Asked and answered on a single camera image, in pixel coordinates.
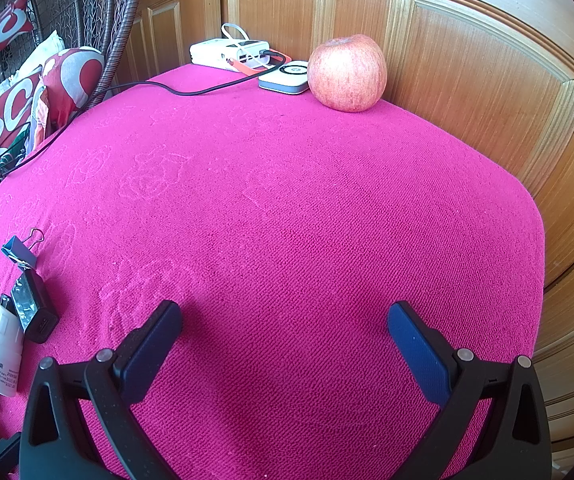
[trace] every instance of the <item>pink cloth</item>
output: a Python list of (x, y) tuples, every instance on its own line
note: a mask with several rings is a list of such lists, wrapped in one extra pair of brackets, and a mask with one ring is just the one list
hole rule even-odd
[[(184, 66), (157, 80), (234, 78)], [(32, 227), (62, 318), (45, 345), (25, 342), (0, 434), (20, 429), (42, 357), (115, 348), (171, 299), (183, 333), (133, 411), (184, 480), (389, 478), (436, 412), (387, 334), (395, 300), (481, 358), (536, 340), (544, 243), (528, 192), (384, 101), (344, 114), (255, 81), (130, 89), (0, 185), (0, 247)], [(0, 293), (18, 275), (0, 251)]]

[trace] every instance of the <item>binder clip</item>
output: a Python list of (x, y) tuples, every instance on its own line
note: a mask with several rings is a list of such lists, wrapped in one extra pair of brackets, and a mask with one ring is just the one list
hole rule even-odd
[[(27, 247), (25, 242), (32, 238), (36, 231), (42, 235), (42, 238), (34, 240)], [(47, 340), (60, 320), (47, 294), (45, 284), (35, 270), (37, 258), (31, 250), (35, 244), (44, 240), (45, 234), (34, 227), (24, 240), (13, 236), (2, 249), (3, 254), (22, 270), (22, 274), (11, 290), (13, 301), (10, 304), (13, 303), (15, 314), (20, 319), (24, 337), (39, 344)]]
[[(33, 236), (33, 232), (38, 231), (42, 238), (36, 240), (29, 247), (24, 243)], [(20, 240), (17, 236), (12, 236), (11, 239), (3, 245), (2, 251), (5, 256), (7, 256), (14, 264), (22, 270), (35, 269), (36, 268), (36, 255), (32, 253), (32, 248), (35, 244), (39, 244), (45, 240), (45, 233), (43, 233), (37, 227), (34, 227), (24, 240)]]

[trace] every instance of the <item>wicker chair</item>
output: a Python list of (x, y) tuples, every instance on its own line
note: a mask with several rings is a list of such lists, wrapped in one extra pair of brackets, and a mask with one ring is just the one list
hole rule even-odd
[[(0, 12), (11, 0), (0, 0)], [(131, 32), (139, 0), (29, 0), (31, 34), (22, 34), (0, 52), (0, 82), (13, 75), (33, 49), (57, 30), (67, 48), (93, 46), (105, 57), (96, 92), (111, 86)], [(87, 107), (102, 101), (98, 96)]]

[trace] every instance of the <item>screw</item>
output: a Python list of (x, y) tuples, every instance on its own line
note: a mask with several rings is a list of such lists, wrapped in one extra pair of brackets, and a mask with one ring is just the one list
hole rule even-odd
[(474, 359), (474, 352), (472, 352), (469, 348), (459, 349), (459, 351), (456, 352), (456, 355), (458, 355), (458, 359), (461, 361), (471, 361)]
[(99, 363), (106, 363), (113, 357), (113, 350), (111, 348), (103, 348), (96, 354), (96, 361)]
[(51, 367), (52, 364), (53, 364), (53, 358), (45, 357), (45, 359), (42, 359), (40, 361), (40, 364), (38, 364), (38, 366), (40, 367), (41, 370), (46, 370), (47, 368)]
[(518, 364), (520, 364), (523, 368), (529, 368), (532, 366), (532, 360), (529, 359), (529, 357), (526, 355), (519, 355), (516, 361), (518, 361)]

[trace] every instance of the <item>white power bank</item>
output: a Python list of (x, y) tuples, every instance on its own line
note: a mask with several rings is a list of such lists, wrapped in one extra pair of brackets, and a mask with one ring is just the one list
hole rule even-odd
[[(261, 51), (269, 49), (269, 43), (266, 41), (240, 40), (238, 44), (244, 46), (252, 56), (260, 56)], [(238, 59), (250, 68), (263, 66), (238, 45), (235, 45), (233, 40), (226, 38), (215, 38), (193, 44), (189, 47), (189, 53), (192, 55), (192, 63), (196, 65), (212, 66), (232, 72), (237, 72), (237, 70), (227, 62), (227, 59)], [(262, 56), (260, 59), (263, 63), (269, 62), (269, 56)]]

